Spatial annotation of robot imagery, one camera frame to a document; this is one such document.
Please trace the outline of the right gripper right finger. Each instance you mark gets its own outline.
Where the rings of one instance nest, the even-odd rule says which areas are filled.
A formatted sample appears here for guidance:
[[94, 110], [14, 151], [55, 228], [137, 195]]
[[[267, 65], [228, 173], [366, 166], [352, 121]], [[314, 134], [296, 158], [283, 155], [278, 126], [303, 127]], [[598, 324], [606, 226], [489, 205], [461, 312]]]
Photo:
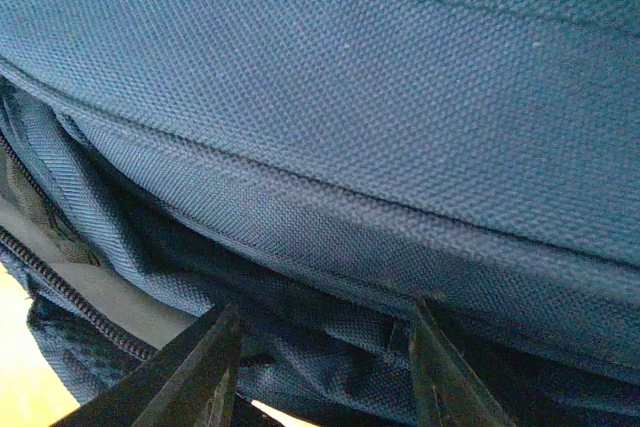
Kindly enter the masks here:
[[419, 426], [514, 424], [422, 300], [413, 308], [409, 358]]

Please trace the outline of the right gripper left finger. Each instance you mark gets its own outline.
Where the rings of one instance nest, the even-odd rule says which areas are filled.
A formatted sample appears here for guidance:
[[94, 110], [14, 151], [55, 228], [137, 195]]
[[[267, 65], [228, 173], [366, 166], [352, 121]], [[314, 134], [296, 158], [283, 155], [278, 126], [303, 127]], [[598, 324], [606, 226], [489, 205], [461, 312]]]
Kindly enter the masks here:
[[243, 322], [212, 308], [110, 390], [58, 426], [229, 426]]

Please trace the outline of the navy blue student backpack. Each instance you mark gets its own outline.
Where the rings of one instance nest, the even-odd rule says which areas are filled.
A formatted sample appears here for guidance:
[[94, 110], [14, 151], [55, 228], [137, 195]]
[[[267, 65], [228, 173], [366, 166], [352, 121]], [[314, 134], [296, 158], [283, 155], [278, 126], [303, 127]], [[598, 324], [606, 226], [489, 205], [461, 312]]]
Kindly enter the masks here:
[[235, 421], [639, 422], [639, 0], [1, 0], [1, 260], [80, 403], [245, 320]]

